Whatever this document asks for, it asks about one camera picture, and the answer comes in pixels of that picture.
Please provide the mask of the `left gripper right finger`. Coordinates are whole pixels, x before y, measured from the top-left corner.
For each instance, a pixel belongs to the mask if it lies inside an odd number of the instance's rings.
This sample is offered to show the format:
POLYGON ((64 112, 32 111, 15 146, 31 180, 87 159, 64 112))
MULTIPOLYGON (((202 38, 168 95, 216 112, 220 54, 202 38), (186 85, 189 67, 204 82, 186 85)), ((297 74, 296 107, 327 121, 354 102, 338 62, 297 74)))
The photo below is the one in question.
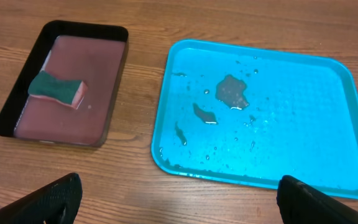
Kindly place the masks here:
POLYGON ((279 181, 277 205, 284 224, 358 224, 358 211, 290 175, 279 181))

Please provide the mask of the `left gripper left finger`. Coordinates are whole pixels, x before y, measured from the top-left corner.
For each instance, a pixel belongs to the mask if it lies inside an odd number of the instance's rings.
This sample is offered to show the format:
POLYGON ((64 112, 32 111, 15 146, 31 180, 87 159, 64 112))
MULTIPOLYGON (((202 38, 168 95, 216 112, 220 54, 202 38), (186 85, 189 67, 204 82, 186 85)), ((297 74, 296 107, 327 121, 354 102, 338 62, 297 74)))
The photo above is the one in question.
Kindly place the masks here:
POLYGON ((72 224, 82 195, 80 176, 69 173, 0 208, 0 223, 72 224))

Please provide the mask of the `green and pink sponge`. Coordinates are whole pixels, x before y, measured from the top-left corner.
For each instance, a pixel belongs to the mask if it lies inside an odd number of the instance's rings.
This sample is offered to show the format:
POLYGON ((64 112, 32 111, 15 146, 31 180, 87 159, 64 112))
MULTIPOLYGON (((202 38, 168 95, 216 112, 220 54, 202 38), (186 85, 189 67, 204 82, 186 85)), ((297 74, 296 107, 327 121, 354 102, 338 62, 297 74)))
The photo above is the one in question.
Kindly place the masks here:
POLYGON ((41 70, 27 92, 34 98, 56 101, 77 110, 87 90, 88 86, 83 80, 61 80, 41 70))

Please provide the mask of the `teal plastic serving tray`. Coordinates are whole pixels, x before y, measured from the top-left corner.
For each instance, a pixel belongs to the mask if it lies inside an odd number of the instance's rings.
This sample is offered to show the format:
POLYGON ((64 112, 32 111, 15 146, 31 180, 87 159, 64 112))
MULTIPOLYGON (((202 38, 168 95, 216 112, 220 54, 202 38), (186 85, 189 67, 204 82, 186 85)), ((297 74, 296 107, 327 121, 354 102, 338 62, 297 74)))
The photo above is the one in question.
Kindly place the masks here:
POLYGON ((151 142, 169 174, 358 199, 358 94, 337 60, 186 39, 167 57, 151 142))

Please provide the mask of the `black tray with red liquid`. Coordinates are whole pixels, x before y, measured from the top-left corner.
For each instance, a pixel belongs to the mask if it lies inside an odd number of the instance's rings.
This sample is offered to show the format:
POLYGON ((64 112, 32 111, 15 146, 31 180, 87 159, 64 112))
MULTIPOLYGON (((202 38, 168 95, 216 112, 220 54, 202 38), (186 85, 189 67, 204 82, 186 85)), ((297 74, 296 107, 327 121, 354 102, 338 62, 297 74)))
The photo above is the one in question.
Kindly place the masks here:
POLYGON ((0 136, 101 146, 128 40, 121 26, 46 23, 0 111, 0 136))

